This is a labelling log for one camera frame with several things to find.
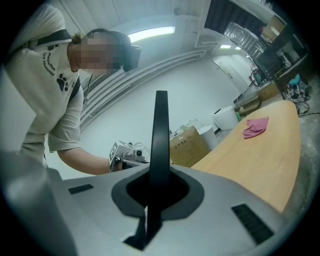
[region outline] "forearm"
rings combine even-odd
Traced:
[[[92,155],[81,147],[58,151],[60,159],[71,168],[91,175],[110,172],[109,159]]]

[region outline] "fluorescent light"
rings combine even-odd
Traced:
[[[175,30],[176,30],[175,26],[156,27],[156,28],[151,28],[147,30],[142,30],[133,34],[129,34],[128,37],[130,38],[131,43],[133,43],[146,38],[151,38],[151,37],[166,35],[166,34],[173,34]]]
[[[229,49],[231,47],[231,45],[228,44],[221,44],[220,48],[225,48],[225,49]]]

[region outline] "person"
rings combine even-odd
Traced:
[[[48,134],[50,152],[57,152],[68,166],[86,174],[105,174],[110,172],[109,159],[92,155],[81,148],[83,89],[80,86],[72,99],[71,93],[80,69],[101,74],[119,69],[125,57],[121,46],[130,45],[131,41],[124,34],[95,29],[83,38],[76,34],[69,43],[33,50],[22,47],[27,42],[65,27],[62,13],[49,4],[43,4],[12,44],[13,55],[6,63],[6,71],[36,113],[21,153],[45,163],[45,135]],[[121,169],[119,163],[115,170]]]

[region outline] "pink cloth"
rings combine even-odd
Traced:
[[[246,124],[250,127],[243,131],[243,138],[249,139],[262,134],[267,129],[268,121],[269,117],[247,120]]]

